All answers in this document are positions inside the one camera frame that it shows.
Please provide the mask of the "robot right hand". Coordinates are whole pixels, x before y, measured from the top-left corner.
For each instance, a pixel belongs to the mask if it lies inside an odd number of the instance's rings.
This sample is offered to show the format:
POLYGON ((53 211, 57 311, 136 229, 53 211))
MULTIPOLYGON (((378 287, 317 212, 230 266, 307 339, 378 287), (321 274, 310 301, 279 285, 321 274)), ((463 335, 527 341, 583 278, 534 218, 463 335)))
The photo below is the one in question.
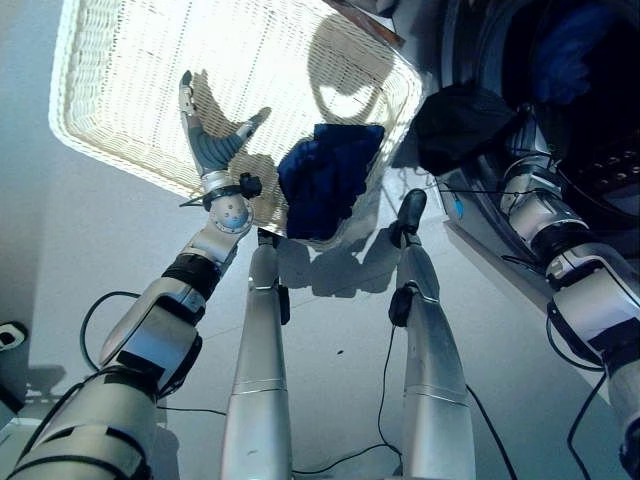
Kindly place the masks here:
POLYGON ((552 154, 539 125, 535 107, 523 103, 501 130, 500 165, 504 168, 519 161, 539 161, 550 167, 552 154))

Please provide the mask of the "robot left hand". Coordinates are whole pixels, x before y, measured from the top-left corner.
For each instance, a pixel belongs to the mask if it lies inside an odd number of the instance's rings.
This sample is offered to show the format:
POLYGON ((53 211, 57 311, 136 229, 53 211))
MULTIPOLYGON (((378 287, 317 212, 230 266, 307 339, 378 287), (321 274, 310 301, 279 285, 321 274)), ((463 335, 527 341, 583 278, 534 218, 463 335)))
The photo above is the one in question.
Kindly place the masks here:
POLYGON ((245 143, 266 121, 270 107, 242 123, 238 129, 224 137, 216 137, 204 129, 192 88, 192 73, 187 70, 181 77, 178 88, 178 105, 182 127, 200 177, 204 193, 231 186, 228 174, 231 160, 245 143))

